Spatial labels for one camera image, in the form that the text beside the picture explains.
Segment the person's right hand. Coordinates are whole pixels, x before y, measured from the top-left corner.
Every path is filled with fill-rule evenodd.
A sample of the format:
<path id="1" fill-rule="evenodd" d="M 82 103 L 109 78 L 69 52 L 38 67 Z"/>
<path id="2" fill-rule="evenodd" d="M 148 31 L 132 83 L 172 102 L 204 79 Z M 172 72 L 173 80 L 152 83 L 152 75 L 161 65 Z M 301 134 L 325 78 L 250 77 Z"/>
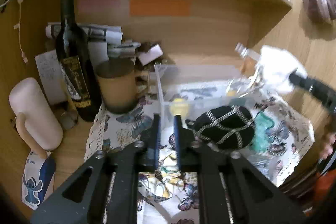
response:
<path id="1" fill-rule="evenodd" d="M 329 132 L 323 136 L 321 151 L 319 153 L 320 159 L 325 160 L 333 153 L 334 143 L 335 143 L 335 132 Z"/>

